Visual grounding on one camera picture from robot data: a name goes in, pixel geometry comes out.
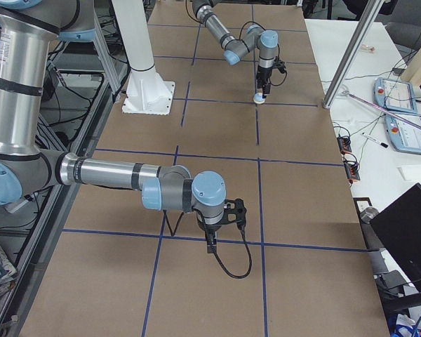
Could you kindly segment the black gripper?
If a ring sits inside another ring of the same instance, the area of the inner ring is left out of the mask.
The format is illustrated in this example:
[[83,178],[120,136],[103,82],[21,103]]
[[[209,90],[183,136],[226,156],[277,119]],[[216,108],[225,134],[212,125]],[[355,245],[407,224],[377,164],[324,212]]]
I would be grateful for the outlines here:
[[256,72],[256,90],[257,92],[263,91],[263,97],[266,98],[270,94],[271,83],[270,78],[272,75],[271,67],[257,67]]
[[216,241],[216,232],[222,227],[221,224],[208,224],[206,219],[197,214],[196,215],[197,224],[201,230],[204,232],[204,237],[206,239],[207,244],[207,252],[208,253],[216,253],[217,252],[217,241]]

